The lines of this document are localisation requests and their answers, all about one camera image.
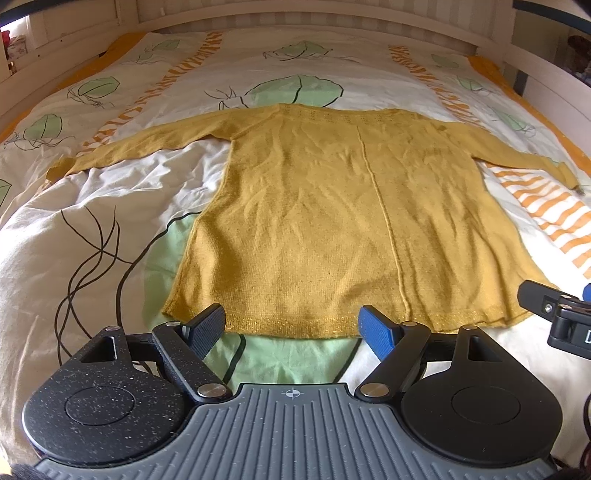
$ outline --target sweater sleeve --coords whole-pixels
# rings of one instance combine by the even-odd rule
[[[269,107],[230,109],[156,125],[81,157],[62,158],[58,164],[63,165],[61,170],[65,175],[71,175],[90,168],[108,167],[122,160],[144,158],[158,150],[178,150],[208,135],[231,141],[267,119],[274,111]]]
[[[564,162],[554,164],[548,157],[518,152],[490,132],[458,122],[437,122],[437,129],[451,142],[467,150],[472,158],[499,167],[544,170],[569,189],[579,185]]]

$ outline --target gray ribbed plate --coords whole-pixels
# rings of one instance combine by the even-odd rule
[[[135,463],[83,469],[42,460],[37,469],[56,480],[541,480],[553,473],[541,460],[503,469],[445,460],[413,441],[389,407],[351,397],[344,384],[244,385],[225,403],[198,407],[177,438]]]

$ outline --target yellow sweater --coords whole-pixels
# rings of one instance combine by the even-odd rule
[[[163,312],[186,321],[219,302],[233,332],[357,335],[366,303],[438,332],[519,322],[519,284],[548,281],[474,159],[577,185],[566,166],[477,127],[302,105],[200,115],[62,165],[104,167],[207,135],[231,140],[230,157]]]

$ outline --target orange trim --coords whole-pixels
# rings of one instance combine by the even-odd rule
[[[572,143],[566,137],[566,135],[564,135],[550,120],[548,120],[544,115],[531,106],[523,97],[517,95],[517,93],[509,86],[503,75],[501,75],[501,72],[494,63],[485,57],[479,56],[469,56],[468,60],[470,61],[470,65],[472,65],[474,70],[480,73],[483,77],[489,79],[492,83],[496,84],[497,87],[503,90],[507,97],[516,101],[532,116],[547,126],[552,131],[552,133],[556,135],[556,138],[558,138],[558,141],[568,152],[574,163],[585,173],[591,175],[591,161],[589,160],[589,157],[585,155],[585,153],[579,147]]]
[[[447,90],[441,83],[436,83],[439,82],[439,80],[437,80],[437,78],[434,77],[432,73],[428,72],[425,67],[414,62],[407,47],[393,47],[390,45],[388,48],[390,50],[390,58],[392,58],[392,60],[396,63],[406,67],[411,74],[427,85],[433,92],[435,92],[435,95],[437,95],[439,98],[440,103],[446,107],[454,117],[456,117],[460,122],[483,128],[482,122],[479,118],[474,116],[473,113],[471,113],[470,107],[468,105],[461,102],[457,95]],[[426,80],[424,78],[425,76],[436,78],[436,82]]]
[[[545,199],[547,195],[550,195],[551,193],[554,193],[556,190],[560,190],[560,185],[554,185],[554,187],[552,187],[547,193],[545,193],[544,195],[536,195],[536,194],[530,194],[525,200],[523,200],[522,202],[520,202],[523,207],[527,208],[529,207],[532,203],[537,202],[538,200],[542,200]]]
[[[585,265],[585,262],[591,258],[591,251],[587,250],[585,252],[583,252],[582,254],[580,254],[577,258],[575,258],[573,260],[573,263],[575,264],[575,266],[577,268],[581,268],[583,265]]]
[[[530,179],[527,180],[508,180],[508,181],[502,181],[501,185],[503,185],[505,188],[507,187],[511,187],[513,185],[519,185],[521,187],[527,187],[528,185],[533,185],[534,183],[540,181],[540,180],[546,180],[546,182],[548,182],[548,179],[545,177],[541,177],[541,176],[537,176],[537,177],[531,177]]]
[[[578,203],[580,203],[579,207],[585,206],[585,204],[581,201],[578,201]],[[589,222],[591,222],[591,212],[585,212],[574,221],[574,223],[569,227],[569,230],[574,233],[578,229],[583,228]]]
[[[583,206],[584,205],[582,204],[582,202],[576,202],[571,208],[567,208],[564,212],[562,212],[555,223],[557,225],[562,225],[563,223],[565,223],[568,217],[570,217],[574,212],[580,210],[580,208]]]
[[[548,210],[550,210],[552,207],[558,205],[563,200],[566,200],[566,199],[570,198],[570,196],[571,196],[571,193],[570,192],[563,192],[560,195],[558,195],[556,198],[553,198],[551,200],[548,200],[547,202],[545,202],[544,204],[542,204],[540,206],[540,208],[538,208],[535,212],[531,212],[530,215],[532,217],[543,217],[544,214]]]
[[[489,168],[494,167],[494,165],[491,165],[491,164],[487,164],[486,166]],[[526,175],[532,175],[532,173],[536,173],[536,172],[534,172],[534,171],[505,170],[505,171],[500,171],[500,172],[493,171],[493,173],[495,174],[495,176],[498,179],[500,179],[503,177],[525,177]]]
[[[219,32],[209,32],[207,34],[207,36],[205,37],[205,39],[203,40],[203,43],[199,47],[199,50],[197,51],[197,53],[202,52],[202,49],[204,46],[207,46],[211,42],[212,39],[219,38],[220,35],[221,35],[221,33],[219,33]],[[215,49],[211,50],[210,52],[204,51],[203,57],[204,58],[210,57],[216,51],[218,51],[218,49],[219,49],[219,47],[216,47]],[[183,60],[182,63],[187,63],[188,60],[189,59],[185,59],[185,60]],[[175,82],[181,77],[181,75],[184,75],[186,72],[192,71],[193,69],[199,67],[200,65],[201,65],[201,63],[195,63],[195,66],[191,67],[190,69],[183,70],[182,72],[180,72],[178,75],[176,75],[174,77],[170,77],[168,75],[165,75],[163,77],[163,79],[166,78],[166,79],[170,80],[170,81],[169,80],[167,81],[166,85],[162,85],[162,80],[161,80],[160,82],[158,82],[156,84],[156,85],[161,85],[161,87],[156,88],[156,89],[151,89],[149,93],[147,93],[147,91],[144,91],[141,94],[141,96],[135,102],[133,102],[133,104],[130,107],[126,108],[122,113],[120,113],[117,116],[118,119],[124,121],[123,123],[118,124],[117,122],[108,121],[101,127],[101,129],[104,129],[107,125],[110,125],[110,124],[125,125],[127,122],[133,120],[136,116],[138,116],[143,111],[144,107],[141,105],[146,105],[147,100],[149,100],[150,98],[158,97],[158,96],[162,95],[162,92],[165,91],[166,89],[170,88],[171,85],[175,84]],[[175,68],[179,68],[179,66],[177,65],[176,67],[171,68],[170,70],[168,70],[168,73],[175,72],[175,70],[174,70]],[[92,142],[85,141],[82,144],[82,146],[87,147],[87,148],[80,150],[78,152],[77,156],[79,157],[83,154],[86,154],[88,152],[91,152],[91,151],[97,149],[101,145],[105,145],[109,141],[109,139],[115,134],[115,132],[116,132],[116,129],[112,129],[112,130],[110,130],[110,133],[108,135],[104,135],[100,139],[98,139],[98,136],[95,134],[95,136],[92,138],[92,140],[94,140],[94,141],[92,141]]]
[[[560,249],[566,253],[574,247],[578,247],[580,245],[587,245],[591,242],[591,235],[582,236],[580,238],[573,238],[566,242]]]
[[[534,189],[529,188],[529,187],[524,188],[524,189],[519,189],[519,190],[516,190],[516,191],[514,191],[512,193],[513,193],[513,195],[515,195],[515,198],[521,197],[522,194],[523,195],[527,194],[527,195],[530,195],[530,196],[533,195],[533,196],[537,196],[538,198],[544,198],[546,195],[548,195],[548,194],[554,192],[556,189],[559,189],[560,188],[560,185],[555,185],[552,188],[552,190],[550,190],[548,193],[546,193],[544,195],[537,195],[542,190],[544,190],[548,186],[549,183],[550,182],[543,183],[542,185],[540,185],[539,187],[536,187]]]
[[[556,242],[556,240],[558,240],[563,235],[571,235],[571,233],[563,228],[557,228],[552,234],[549,235],[549,237],[553,242]]]
[[[126,33],[121,35],[117,40],[115,40],[105,54],[97,59],[91,61],[88,65],[85,65],[76,73],[72,74],[66,80],[61,82],[50,95],[59,92],[60,90],[69,87],[70,85],[74,85],[75,83],[88,78],[95,73],[99,73],[101,70],[107,68],[109,65],[113,64],[117,60],[119,60],[123,55],[125,55],[129,50],[131,50],[135,45],[144,38],[146,32],[134,32],[134,33]],[[6,140],[12,132],[14,132],[17,125],[24,119],[29,113],[31,113],[30,108],[29,110],[21,113],[18,117],[16,117],[10,124],[0,133],[0,142]]]

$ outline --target bed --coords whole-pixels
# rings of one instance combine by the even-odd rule
[[[591,92],[511,44],[511,1],[22,3],[0,17],[28,14],[35,47],[14,74],[0,62],[0,447],[11,463],[34,461],[22,406],[73,352],[107,325],[134,333],[168,319],[162,305],[220,186],[228,143],[199,140],[62,179],[50,170],[155,125],[275,103],[476,124],[576,175],[569,190],[540,170],[479,164],[547,279],[579,297],[591,279]],[[589,20],[574,2],[516,4]],[[530,76],[523,97],[506,65]],[[558,398],[553,455],[578,465],[591,364],[549,347],[549,329],[531,316],[486,331]],[[233,389],[343,381],[353,390],[378,359],[358,338],[233,332],[206,363]]]

